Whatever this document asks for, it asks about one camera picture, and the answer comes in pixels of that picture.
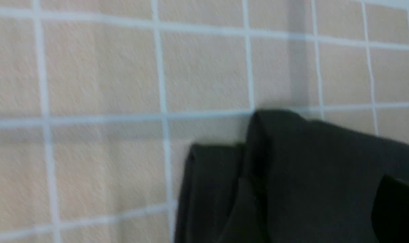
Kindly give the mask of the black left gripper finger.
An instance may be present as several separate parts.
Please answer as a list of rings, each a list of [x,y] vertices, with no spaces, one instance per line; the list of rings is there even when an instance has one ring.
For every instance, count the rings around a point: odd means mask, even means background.
[[[380,243],[409,243],[409,183],[383,176],[371,213]]]

